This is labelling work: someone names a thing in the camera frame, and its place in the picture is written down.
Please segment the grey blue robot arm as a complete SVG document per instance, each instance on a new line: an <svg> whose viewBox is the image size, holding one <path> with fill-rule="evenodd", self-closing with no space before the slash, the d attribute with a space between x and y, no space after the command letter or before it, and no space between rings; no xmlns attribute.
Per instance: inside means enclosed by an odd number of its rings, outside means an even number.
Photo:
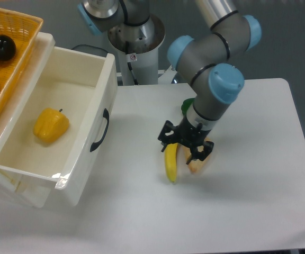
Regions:
<svg viewBox="0 0 305 254"><path fill-rule="evenodd" d="M205 160L214 144L206 140L216 122L244 86L242 73L228 60L250 50L262 37L259 22L242 16L232 1L197 1L211 33L200 41L177 38L167 59L196 93L181 123L166 121L158 140L164 147L179 143L190 150L189 161ZM148 1L83 1L78 10L94 35L106 33L117 51L124 85L155 84L158 48L165 38L161 20Z"/></svg>

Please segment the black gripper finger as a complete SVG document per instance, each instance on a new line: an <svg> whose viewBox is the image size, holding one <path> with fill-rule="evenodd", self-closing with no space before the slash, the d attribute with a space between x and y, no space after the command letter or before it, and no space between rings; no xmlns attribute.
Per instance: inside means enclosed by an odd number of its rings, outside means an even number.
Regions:
<svg viewBox="0 0 305 254"><path fill-rule="evenodd" d="M180 139L178 128L171 121L166 120L158 136L158 140L163 146L161 152L164 152L169 144L179 143Z"/></svg>
<svg viewBox="0 0 305 254"><path fill-rule="evenodd" d="M212 141L203 141L199 145L194 145L187 148L190 154L187 156L186 164L190 164L190 162L196 160L206 160L206 158L211 154L213 148L214 143Z"/></svg>

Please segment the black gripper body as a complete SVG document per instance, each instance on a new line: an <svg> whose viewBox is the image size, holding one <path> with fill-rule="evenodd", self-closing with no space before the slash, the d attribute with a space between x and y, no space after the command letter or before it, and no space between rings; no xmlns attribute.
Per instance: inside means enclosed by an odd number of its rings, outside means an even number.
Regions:
<svg viewBox="0 0 305 254"><path fill-rule="evenodd" d="M188 148L201 144L208 135L208 130L202 130L202 125L200 123L197 126L193 126L184 116L178 126L181 135L180 143Z"/></svg>

